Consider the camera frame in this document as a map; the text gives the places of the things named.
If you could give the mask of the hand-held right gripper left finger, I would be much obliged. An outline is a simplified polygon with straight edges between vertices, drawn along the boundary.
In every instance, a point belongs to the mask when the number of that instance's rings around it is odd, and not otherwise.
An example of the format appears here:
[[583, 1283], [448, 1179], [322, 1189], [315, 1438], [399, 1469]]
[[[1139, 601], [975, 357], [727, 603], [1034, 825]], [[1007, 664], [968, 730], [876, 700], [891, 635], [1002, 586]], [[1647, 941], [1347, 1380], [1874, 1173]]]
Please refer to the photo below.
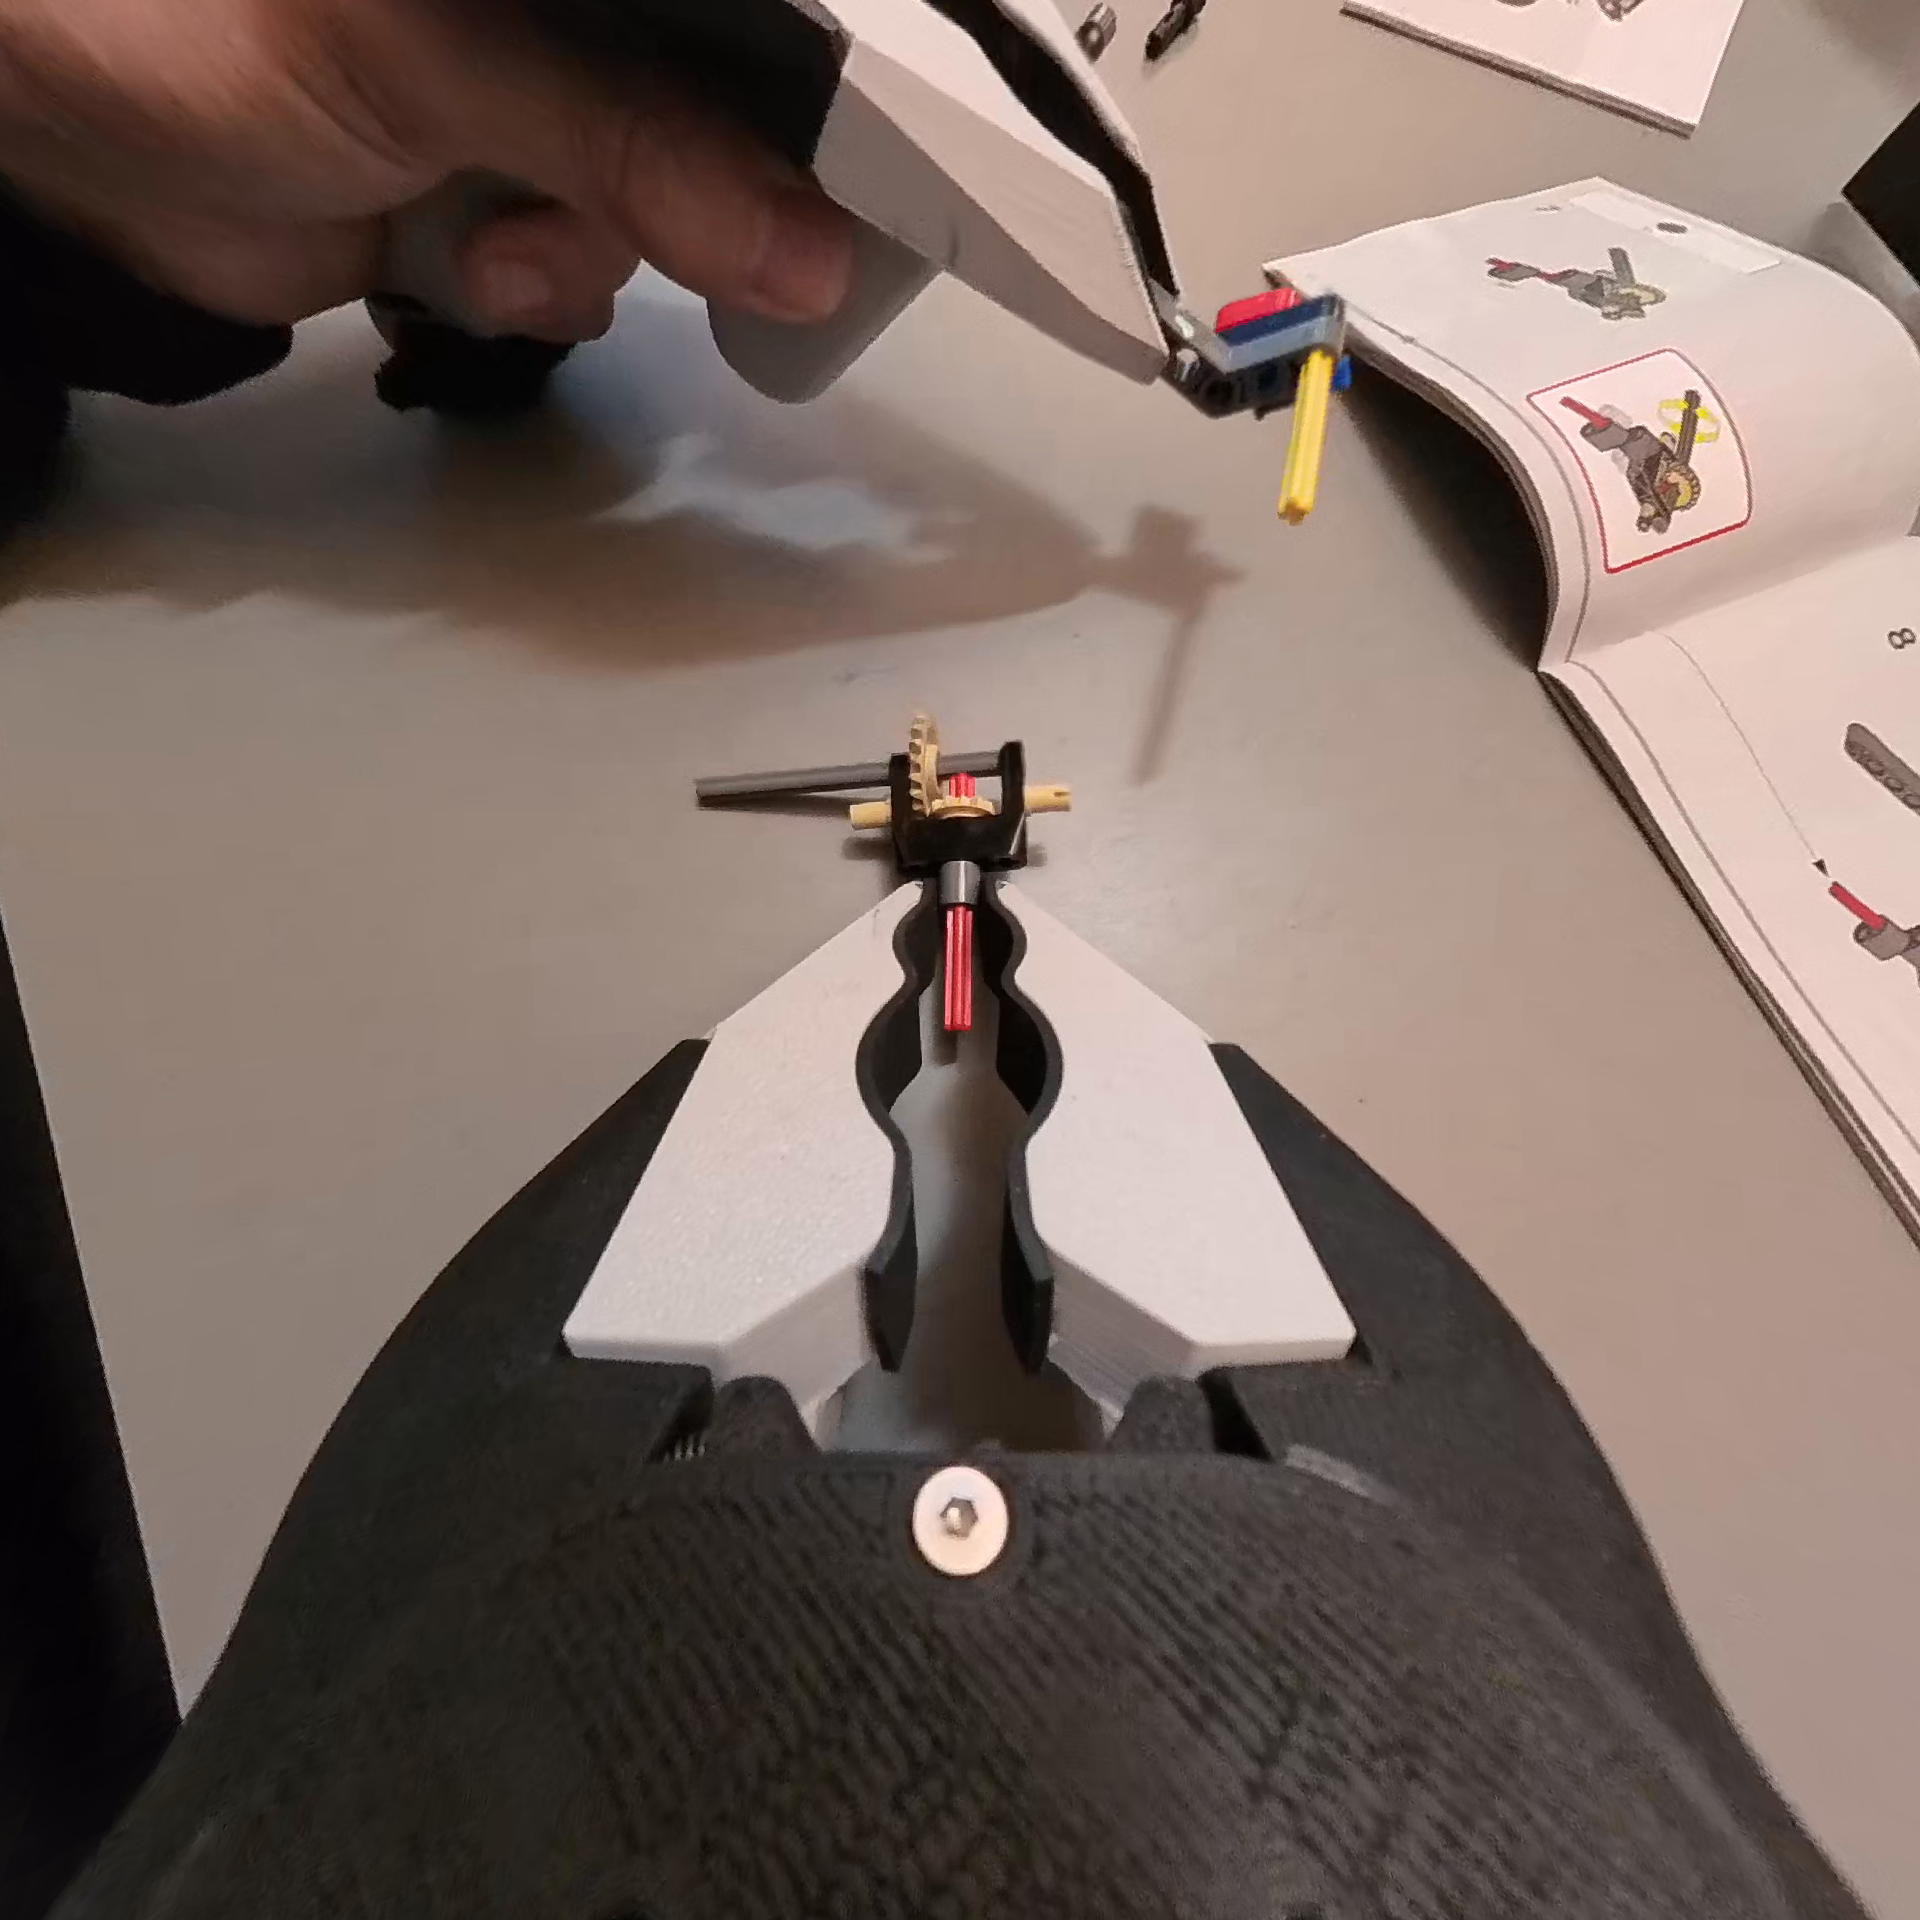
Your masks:
[[720, 1021], [563, 1337], [578, 1360], [778, 1380], [820, 1421], [878, 1354], [862, 1266], [893, 1204], [893, 1147], [858, 1045], [906, 986], [903, 885]]

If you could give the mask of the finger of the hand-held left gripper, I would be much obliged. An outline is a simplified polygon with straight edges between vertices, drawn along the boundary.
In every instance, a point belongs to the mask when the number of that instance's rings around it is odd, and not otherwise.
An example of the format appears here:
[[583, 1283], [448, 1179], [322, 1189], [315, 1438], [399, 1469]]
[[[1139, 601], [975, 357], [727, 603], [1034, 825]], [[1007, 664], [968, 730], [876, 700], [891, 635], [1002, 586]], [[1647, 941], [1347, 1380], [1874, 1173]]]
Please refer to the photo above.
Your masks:
[[1053, 4], [941, 2], [983, 62], [981, 130], [939, 161], [939, 274], [1071, 349], [1165, 349], [1150, 282], [1180, 299], [1135, 136]]
[[822, 192], [933, 270], [1122, 378], [1168, 361], [1148, 244], [1120, 178], [1139, 154], [1048, 4], [844, 2]]

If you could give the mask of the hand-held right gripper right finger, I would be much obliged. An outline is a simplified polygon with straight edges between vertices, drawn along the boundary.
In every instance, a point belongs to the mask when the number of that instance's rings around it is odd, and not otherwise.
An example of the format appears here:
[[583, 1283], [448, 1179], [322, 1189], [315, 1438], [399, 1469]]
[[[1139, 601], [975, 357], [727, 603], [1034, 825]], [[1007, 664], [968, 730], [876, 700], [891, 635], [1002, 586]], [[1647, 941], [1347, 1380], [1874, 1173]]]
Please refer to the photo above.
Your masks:
[[1002, 1317], [1092, 1401], [1150, 1379], [1344, 1360], [1355, 1323], [1210, 1035], [1022, 888], [981, 906], [1004, 1164]]

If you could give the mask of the grey beam yellow axle assembly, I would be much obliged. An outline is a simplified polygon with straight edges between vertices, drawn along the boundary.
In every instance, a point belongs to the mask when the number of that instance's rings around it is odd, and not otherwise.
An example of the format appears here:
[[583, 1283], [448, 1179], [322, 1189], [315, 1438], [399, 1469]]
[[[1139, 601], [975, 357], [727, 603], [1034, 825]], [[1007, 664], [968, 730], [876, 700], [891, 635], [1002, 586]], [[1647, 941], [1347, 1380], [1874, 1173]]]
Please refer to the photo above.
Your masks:
[[1347, 307], [1336, 294], [1269, 288], [1221, 309], [1210, 328], [1168, 288], [1148, 286], [1168, 345], [1164, 382], [1206, 418], [1288, 414], [1277, 517], [1302, 523], [1317, 504], [1332, 397], [1344, 393]]

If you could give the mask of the tan gear red axle assembly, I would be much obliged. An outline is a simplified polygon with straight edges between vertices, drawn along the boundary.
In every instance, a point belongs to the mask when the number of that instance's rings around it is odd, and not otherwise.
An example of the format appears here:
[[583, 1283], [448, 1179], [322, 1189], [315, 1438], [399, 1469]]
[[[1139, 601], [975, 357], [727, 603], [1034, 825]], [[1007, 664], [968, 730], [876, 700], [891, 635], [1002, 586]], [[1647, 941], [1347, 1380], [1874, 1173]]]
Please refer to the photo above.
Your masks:
[[709, 774], [692, 792], [709, 809], [846, 800], [853, 832], [883, 834], [906, 880], [933, 880], [943, 917], [943, 1034], [954, 1037], [973, 1027], [986, 880], [1027, 864], [1034, 819], [1071, 808], [1067, 785], [1027, 774], [1020, 740], [996, 752], [947, 752], [925, 712], [911, 715], [906, 746], [890, 758]]

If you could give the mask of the small car cover booklet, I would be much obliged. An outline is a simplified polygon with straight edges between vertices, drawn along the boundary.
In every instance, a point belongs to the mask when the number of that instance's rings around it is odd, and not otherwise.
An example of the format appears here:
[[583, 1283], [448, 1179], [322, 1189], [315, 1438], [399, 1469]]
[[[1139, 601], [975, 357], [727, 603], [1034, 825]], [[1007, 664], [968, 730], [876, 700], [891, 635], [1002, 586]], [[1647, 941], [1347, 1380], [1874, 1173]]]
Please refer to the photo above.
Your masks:
[[1340, 11], [1688, 137], [1741, 2], [1342, 2]]

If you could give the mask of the open instruction booklet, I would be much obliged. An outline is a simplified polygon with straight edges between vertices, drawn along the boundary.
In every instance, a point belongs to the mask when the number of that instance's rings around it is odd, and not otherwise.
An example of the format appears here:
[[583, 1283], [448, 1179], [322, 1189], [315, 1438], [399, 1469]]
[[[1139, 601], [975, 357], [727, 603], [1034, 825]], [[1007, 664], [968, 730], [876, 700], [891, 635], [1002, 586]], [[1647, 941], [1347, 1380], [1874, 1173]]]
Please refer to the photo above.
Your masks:
[[1806, 257], [1582, 178], [1272, 257], [1496, 459], [1539, 670], [1909, 1233], [1918, 360]]

